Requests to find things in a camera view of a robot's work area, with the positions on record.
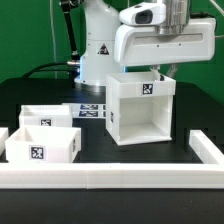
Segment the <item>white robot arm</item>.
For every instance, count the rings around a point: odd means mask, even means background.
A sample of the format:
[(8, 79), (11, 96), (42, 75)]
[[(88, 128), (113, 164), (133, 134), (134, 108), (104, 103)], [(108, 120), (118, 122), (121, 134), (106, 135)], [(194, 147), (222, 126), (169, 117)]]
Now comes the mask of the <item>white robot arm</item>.
[(216, 20), (191, 14), (191, 0), (141, 0), (117, 11), (84, 0), (86, 50), (79, 85), (103, 87), (109, 73), (132, 66), (206, 61), (215, 51)]

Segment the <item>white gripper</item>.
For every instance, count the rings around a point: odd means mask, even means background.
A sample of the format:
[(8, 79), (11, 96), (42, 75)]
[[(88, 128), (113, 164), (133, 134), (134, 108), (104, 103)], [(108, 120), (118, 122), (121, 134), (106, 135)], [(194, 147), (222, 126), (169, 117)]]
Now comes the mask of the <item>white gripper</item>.
[[(177, 35), (159, 35), (155, 27), (121, 25), (116, 33), (114, 58), (122, 66), (171, 64), (167, 76), (173, 77), (178, 65), (210, 60), (215, 52), (214, 18), (191, 19)], [(161, 74), (158, 66), (151, 66), (156, 81)]]

